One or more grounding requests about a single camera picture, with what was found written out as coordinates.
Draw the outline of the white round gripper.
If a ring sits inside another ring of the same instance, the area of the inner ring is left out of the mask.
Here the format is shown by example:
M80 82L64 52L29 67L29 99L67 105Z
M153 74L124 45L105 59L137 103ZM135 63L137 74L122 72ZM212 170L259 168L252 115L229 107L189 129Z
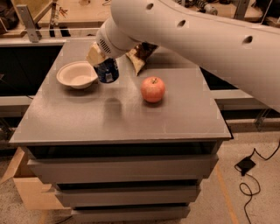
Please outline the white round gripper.
M91 66L97 67L108 57L118 58L140 44L140 41L132 38L123 31L119 23L109 17L100 27L94 42L88 50L87 61Z

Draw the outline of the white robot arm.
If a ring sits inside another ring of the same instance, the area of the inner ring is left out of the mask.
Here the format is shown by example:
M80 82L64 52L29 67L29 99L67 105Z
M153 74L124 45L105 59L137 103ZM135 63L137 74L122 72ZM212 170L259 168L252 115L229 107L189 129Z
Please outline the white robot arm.
M194 12L173 0L112 0L87 59L93 66L148 42L178 53L280 111L280 31Z

